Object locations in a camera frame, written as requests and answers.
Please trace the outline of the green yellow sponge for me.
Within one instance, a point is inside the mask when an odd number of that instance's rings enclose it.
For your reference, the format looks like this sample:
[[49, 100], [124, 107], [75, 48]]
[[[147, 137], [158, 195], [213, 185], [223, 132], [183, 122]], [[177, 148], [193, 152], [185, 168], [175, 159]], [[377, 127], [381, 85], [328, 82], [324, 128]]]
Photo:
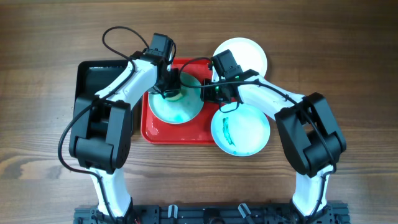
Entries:
[[177, 101], [182, 97], [182, 93], [179, 90], [170, 91], [165, 94], [165, 99], [167, 101]]

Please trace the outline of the light green stained plate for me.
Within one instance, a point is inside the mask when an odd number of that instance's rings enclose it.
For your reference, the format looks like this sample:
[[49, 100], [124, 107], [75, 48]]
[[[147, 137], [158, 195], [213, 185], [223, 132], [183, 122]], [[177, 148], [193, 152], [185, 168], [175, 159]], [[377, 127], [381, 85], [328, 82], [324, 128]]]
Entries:
[[160, 94], [149, 92], [149, 107], [156, 118], [169, 124], [183, 124], [196, 117], [203, 108], [204, 102], [200, 98], [200, 82], [192, 75], [182, 72], [180, 78], [180, 91], [182, 97], [177, 101], [167, 101]]

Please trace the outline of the light blue stained plate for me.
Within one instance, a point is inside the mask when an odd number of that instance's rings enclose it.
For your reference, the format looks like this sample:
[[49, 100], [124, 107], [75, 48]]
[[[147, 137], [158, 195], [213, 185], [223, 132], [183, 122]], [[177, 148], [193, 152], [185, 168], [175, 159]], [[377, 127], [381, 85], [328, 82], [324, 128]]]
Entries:
[[271, 135], [269, 120], [261, 110], [236, 102], [223, 105], [214, 114], [210, 128], [216, 145], [239, 157], [260, 152]]

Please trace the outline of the white stained plate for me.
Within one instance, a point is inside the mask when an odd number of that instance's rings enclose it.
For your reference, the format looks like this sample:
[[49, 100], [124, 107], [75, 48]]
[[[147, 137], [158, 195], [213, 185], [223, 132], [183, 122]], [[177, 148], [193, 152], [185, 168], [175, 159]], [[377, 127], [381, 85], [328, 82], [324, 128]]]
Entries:
[[244, 78], [244, 73], [247, 70], [253, 70], [256, 78], [266, 78], [268, 68], [267, 57], [262, 47], [255, 41], [244, 37], [228, 39], [216, 48], [213, 56], [216, 56], [225, 50], [230, 50], [236, 63], [241, 67], [242, 72], [236, 76], [237, 80], [253, 80], [254, 78]]

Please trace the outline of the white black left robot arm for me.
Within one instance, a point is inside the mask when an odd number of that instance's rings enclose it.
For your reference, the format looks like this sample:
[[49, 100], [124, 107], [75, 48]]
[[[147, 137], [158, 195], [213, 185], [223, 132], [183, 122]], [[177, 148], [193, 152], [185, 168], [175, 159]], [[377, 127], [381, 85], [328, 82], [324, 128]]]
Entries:
[[98, 205], [75, 210], [75, 223], [135, 223], [132, 197], [126, 188], [123, 165], [129, 155], [132, 111], [150, 89], [174, 88], [173, 55], [154, 50], [135, 52], [127, 61], [84, 61], [78, 66], [69, 154], [78, 173], [88, 174]]

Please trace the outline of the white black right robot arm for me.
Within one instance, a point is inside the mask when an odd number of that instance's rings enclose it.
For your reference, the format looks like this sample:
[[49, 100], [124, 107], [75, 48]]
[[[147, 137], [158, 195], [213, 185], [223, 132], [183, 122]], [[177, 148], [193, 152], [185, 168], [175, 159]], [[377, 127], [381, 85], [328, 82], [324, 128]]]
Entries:
[[326, 207], [328, 179], [337, 168], [346, 140], [326, 98], [315, 92], [305, 96], [291, 93], [247, 70], [217, 82], [206, 79], [201, 98], [229, 106], [227, 115], [252, 106], [276, 122], [286, 159], [296, 171], [292, 197], [294, 212], [302, 222], [318, 218]]

